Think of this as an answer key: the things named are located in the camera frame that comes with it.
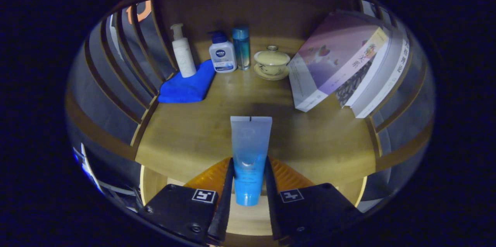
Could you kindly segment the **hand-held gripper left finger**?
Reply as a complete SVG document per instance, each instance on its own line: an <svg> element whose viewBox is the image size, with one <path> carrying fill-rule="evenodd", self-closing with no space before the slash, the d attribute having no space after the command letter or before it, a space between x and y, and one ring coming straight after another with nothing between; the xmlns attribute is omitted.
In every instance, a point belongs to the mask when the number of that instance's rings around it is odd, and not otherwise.
<svg viewBox="0 0 496 247"><path fill-rule="evenodd" d="M189 185L166 185L140 209L147 222L199 245L220 245L229 222L234 163L228 157Z"/></svg>

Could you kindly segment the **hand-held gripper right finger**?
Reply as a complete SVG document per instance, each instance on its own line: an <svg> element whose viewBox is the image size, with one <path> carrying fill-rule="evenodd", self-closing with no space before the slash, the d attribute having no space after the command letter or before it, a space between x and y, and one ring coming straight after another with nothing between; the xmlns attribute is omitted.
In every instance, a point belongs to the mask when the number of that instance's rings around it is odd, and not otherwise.
<svg viewBox="0 0 496 247"><path fill-rule="evenodd" d="M278 242L315 242L362 219L363 213L330 183L284 184L292 169L268 157L265 162L266 192L272 236Z"/></svg>

